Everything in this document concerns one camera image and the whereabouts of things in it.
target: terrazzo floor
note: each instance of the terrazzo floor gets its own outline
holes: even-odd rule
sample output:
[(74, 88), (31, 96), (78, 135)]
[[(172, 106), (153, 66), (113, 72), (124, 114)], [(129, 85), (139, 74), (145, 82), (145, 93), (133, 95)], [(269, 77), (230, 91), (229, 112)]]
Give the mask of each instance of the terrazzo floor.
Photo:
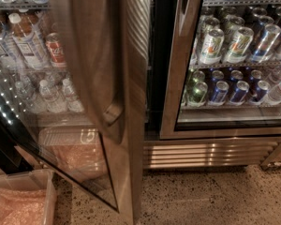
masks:
[[(58, 193), (54, 225), (125, 224), (63, 179)], [(281, 225), (281, 170), (145, 172), (139, 224)]]

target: bottle cap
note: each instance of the bottle cap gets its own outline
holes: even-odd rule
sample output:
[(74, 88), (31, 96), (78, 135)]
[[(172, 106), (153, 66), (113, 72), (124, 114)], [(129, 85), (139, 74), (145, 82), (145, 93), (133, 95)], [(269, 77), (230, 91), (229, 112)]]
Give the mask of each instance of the bottle cap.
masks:
[(47, 80), (42, 80), (42, 81), (39, 82), (39, 85), (40, 86), (48, 86), (48, 82), (47, 82)]
[(16, 82), (15, 85), (16, 85), (17, 88), (23, 87), (23, 83), (21, 81)]
[(19, 23), (21, 21), (21, 17), (18, 13), (11, 13), (8, 18), (11, 23)]
[(68, 86), (71, 84), (71, 81), (69, 79), (63, 79), (63, 85)]

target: beverage cooler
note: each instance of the beverage cooler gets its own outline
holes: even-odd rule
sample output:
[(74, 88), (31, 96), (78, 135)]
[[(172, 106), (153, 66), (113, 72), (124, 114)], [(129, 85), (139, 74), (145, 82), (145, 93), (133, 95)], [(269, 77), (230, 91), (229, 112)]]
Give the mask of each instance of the beverage cooler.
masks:
[(49, 167), (134, 224), (150, 3), (0, 0), (0, 173)]
[(266, 168), (281, 152), (281, 0), (155, 0), (154, 15), (144, 167)]

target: door handle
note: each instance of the door handle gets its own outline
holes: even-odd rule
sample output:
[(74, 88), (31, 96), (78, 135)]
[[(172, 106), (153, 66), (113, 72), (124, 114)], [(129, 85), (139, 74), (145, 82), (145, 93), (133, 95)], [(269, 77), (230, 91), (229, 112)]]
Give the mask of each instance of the door handle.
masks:
[(50, 0), (67, 68), (86, 115), (115, 143), (125, 102), (119, 0)]
[(179, 36), (185, 37), (191, 27), (196, 23), (195, 15), (200, 7), (201, 0), (182, 0), (178, 2), (179, 8)]

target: glass door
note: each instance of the glass door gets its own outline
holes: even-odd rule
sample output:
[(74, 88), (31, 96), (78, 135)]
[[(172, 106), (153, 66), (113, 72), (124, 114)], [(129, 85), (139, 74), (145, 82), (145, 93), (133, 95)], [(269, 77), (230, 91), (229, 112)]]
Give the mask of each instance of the glass door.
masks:
[(1, 126), (129, 224), (141, 206), (149, 6), (0, 0)]
[(161, 137), (281, 134), (281, 0), (180, 0), (176, 24)]

